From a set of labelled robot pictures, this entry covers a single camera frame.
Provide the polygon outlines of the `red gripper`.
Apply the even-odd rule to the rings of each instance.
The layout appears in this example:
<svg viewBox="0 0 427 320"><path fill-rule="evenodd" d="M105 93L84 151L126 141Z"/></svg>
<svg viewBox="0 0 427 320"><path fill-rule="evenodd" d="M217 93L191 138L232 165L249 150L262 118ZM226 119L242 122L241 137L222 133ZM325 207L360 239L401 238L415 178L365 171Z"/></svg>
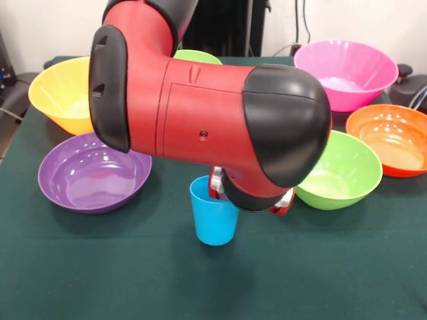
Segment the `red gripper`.
<svg viewBox="0 0 427 320"><path fill-rule="evenodd" d="M231 202L225 194L222 177L226 176L221 167L212 167L209 173L208 194L213 199ZM289 189L287 193L274 205L262 212L270 212L274 215L284 216L292 206L295 189Z"/></svg>

